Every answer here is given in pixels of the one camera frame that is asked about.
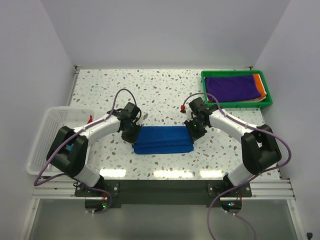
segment green plastic bin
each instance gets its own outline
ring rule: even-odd
[[[261,102],[221,102],[220,105],[223,108],[265,108],[272,104],[272,98],[262,71],[259,70],[211,70],[211,71],[202,71],[202,85],[203,91],[207,92],[205,77],[231,77],[231,76],[241,76],[241,75],[250,75],[250,74],[260,74],[262,84],[266,91],[266,98]],[[214,105],[214,102],[208,102],[208,96],[204,96],[204,102],[207,105]]]

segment gray floor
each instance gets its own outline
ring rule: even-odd
[[[243,201],[240,215],[254,226],[259,240],[296,240],[285,200]],[[84,200],[42,200],[31,240],[210,240],[207,208],[198,205],[123,205],[92,216]],[[211,212],[210,225],[218,240],[253,240],[242,220]]]

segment white laundry basket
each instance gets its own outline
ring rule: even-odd
[[[69,128],[80,127],[88,123],[95,111],[71,106],[51,107],[44,114],[40,129],[37,133],[33,147],[28,158],[26,170],[31,175],[38,175],[47,161],[48,151],[54,142],[58,130],[63,126]],[[51,177],[61,173],[51,164],[42,176]]]

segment speckled surface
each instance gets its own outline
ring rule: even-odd
[[[197,69],[90,69],[80,70],[71,106],[94,109],[96,117],[110,110],[115,93],[127,88],[134,94],[146,126],[182,126],[186,116],[180,105],[191,93],[202,92],[201,70]],[[133,102],[122,92],[116,108]],[[226,109],[252,124],[263,124],[258,108]],[[185,154],[137,155],[120,133],[108,135],[95,143],[88,164],[105,178],[117,179],[221,179],[242,161],[241,144],[219,129],[195,142],[194,151]],[[257,179],[279,179],[278,171],[264,173]]]

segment orange cloth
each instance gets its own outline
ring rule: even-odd
[[[267,92],[265,90],[264,84],[262,83],[260,75],[258,73],[256,73],[256,74],[253,74],[253,77],[254,77],[256,89],[261,94],[261,97],[247,100],[247,101],[241,101],[240,103],[258,103],[258,102],[261,102],[264,99],[266,99]]]

